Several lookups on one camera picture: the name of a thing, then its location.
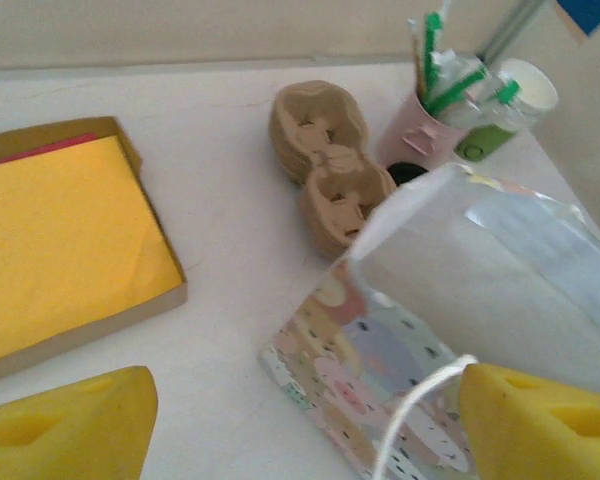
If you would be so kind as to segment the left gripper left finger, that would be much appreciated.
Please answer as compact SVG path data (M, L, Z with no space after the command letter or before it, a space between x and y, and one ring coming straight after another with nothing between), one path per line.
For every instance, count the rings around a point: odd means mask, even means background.
M140 480L158 410L145 366L0 405L0 480Z

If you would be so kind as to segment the stack of green paper cups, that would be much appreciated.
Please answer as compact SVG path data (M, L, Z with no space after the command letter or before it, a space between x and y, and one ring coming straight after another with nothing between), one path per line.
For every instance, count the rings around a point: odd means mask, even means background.
M516 135L530 130L558 104L557 90L536 66L508 59L501 63L497 75L502 73L516 80L520 91L509 105L492 101L480 106L482 118L455 148L463 160L477 163L486 159Z

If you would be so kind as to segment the stack of pulp cup carriers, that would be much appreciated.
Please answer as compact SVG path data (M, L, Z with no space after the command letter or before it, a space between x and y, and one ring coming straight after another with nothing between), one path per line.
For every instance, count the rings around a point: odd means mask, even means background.
M299 208L317 251L341 256L397 185L367 154L369 132L354 97L312 80L275 96L269 137L289 179L301 187Z

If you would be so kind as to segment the red tissue paper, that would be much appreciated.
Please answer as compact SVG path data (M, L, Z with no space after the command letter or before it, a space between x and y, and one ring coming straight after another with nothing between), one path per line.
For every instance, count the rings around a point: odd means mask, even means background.
M88 143L88 142L94 141L96 139L97 139L97 136L93 133L82 134L82 135L72 137L72 138L69 138L66 140L61 140L61 141L54 142L51 144L36 147L36 148L30 149L30 150L27 150L24 152L20 152L17 154L2 157L2 158L0 158L0 164L28 158L28 157L32 157L32 156L36 156L36 155L40 155L40 154L44 154L44 153L49 153L49 152L53 152L53 151L57 151L57 150L62 150L62 149L80 145L83 143Z

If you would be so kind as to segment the pink straw holder cup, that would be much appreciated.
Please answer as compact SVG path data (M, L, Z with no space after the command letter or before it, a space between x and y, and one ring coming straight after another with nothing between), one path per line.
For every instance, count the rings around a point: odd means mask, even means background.
M378 140L376 156L385 167L407 162L432 170L449 162L468 132L430 116L417 94L411 93Z

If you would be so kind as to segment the black plastic lid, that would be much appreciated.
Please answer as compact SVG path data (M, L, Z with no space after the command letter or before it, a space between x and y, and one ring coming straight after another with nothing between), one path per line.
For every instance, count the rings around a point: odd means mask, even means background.
M387 172L390 174L394 183L397 186L400 186L427 174L428 170L414 163L396 162L387 167Z

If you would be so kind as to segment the shallow cardboard box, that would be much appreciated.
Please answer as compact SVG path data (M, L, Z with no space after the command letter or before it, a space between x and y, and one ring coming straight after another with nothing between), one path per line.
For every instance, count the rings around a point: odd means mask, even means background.
M0 132L0 159L62 143L87 133L92 133L97 139L116 136L134 175L141 175L142 158L122 125L114 117L73 119ZM166 240L165 243L180 276L178 286L128 310L72 328L0 358L0 380L183 305L188 297L185 272L171 241Z

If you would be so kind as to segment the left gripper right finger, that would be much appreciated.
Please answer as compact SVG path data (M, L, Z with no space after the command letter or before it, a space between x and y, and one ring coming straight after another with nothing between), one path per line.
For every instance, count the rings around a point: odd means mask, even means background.
M478 363L459 406L480 480L600 480L600 394Z

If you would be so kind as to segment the white paper gift bag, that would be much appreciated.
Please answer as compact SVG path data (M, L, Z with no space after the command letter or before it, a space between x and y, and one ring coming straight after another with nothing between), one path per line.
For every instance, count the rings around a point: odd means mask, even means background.
M464 354L600 393L600 240L458 164L399 187L261 354L363 480L401 398Z

